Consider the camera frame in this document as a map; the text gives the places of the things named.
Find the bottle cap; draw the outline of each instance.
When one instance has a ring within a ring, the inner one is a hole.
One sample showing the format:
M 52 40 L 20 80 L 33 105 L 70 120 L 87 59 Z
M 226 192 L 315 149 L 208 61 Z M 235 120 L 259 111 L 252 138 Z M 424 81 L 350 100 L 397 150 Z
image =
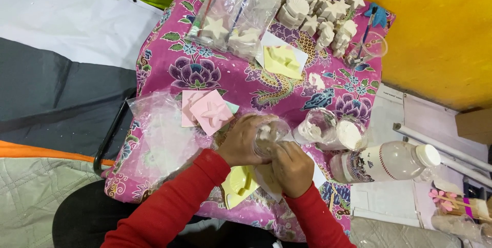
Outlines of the bottle cap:
M 417 145 L 415 151 L 420 162 L 425 166 L 432 167 L 441 164 L 441 155 L 434 146 L 429 144 Z

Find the quilted fabric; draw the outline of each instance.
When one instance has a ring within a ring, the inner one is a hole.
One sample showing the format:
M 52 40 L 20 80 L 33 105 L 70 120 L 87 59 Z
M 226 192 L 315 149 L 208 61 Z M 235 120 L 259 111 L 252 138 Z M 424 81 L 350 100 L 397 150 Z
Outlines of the quilted fabric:
M 354 216 L 350 241 L 358 248 L 461 248 L 459 238 L 440 231 Z
M 51 227 L 58 206 L 75 190 L 100 179 L 90 162 L 0 158 L 0 246 L 53 247 Z

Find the table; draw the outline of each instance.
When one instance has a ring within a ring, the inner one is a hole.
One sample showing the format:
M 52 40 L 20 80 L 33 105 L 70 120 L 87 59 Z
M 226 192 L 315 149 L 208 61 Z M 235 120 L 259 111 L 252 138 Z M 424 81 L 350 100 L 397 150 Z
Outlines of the table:
M 372 103 L 381 78 L 381 60 L 373 59 L 355 70 L 343 66 L 334 58 L 331 50 L 315 51 L 315 41 L 306 32 L 289 30 L 274 20 L 269 31 L 284 41 L 306 52 L 309 57 L 302 80 L 268 73 L 257 63 L 246 62 L 227 53 L 218 53 L 185 39 L 195 14 L 203 0 L 175 0 L 143 43 L 137 60 L 138 95 L 170 88 L 179 95 L 183 89 L 218 89 L 224 99 L 240 106 L 238 114 L 248 112 L 274 113 L 285 119 L 291 127 L 302 120 L 309 109 L 325 107 L 338 117 L 357 117 L 366 126 L 371 116 Z M 359 25 L 354 39 L 360 39 L 367 25 L 362 14 L 366 7 L 349 12 L 347 18 Z M 387 25 L 372 30 L 386 35 L 395 19 L 387 12 Z M 139 156 L 146 156 L 138 145 L 142 139 L 140 124 L 133 121 L 115 165 L 103 173 L 106 177 L 105 192 L 123 202 L 141 203 L 155 189 L 133 181 L 121 166 Z M 202 147 L 217 147 L 224 140 L 224 133 L 202 137 Z M 319 188 L 323 200 L 330 204 L 333 189 L 335 195 L 333 216 L 350 233 L 350 186 L 332 179 L 327 163 L 332 155 L 312 144 L 303 147 L 311 152 L 328 182 Z M 197 215 L 229 220 L 261 227 L 285 241 L 305 242 L 295 215 L 285 201 L 276 203 L 264 190 L 257 189 L 237 207 L 227 210 L 220 188 L 216 187 L 201 204 Z

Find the cardboard box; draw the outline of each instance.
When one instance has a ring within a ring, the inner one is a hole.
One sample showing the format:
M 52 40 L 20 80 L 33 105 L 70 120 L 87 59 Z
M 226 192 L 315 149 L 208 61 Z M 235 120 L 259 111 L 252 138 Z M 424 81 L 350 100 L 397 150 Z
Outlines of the cardboard box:
M 492 108 L 456 115 L 458 136 L 482 144 L 492 144 Z

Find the red sleeve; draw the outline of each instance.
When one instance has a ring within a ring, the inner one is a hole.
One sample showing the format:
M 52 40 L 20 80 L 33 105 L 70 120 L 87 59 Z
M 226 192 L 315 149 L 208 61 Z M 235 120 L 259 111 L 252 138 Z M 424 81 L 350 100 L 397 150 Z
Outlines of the red sleeve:
M 192 166 L 165 182 L 127 219 L 120 220 L 118 228 L 106 234 L 101 248 L 167 246 L 230 171 L 221 156 L 204 149 Z
M 296 214 L 310 248 L 356 248 L 326 207 L 314 182 L 302 196 L 296 199 L 284 198 Z

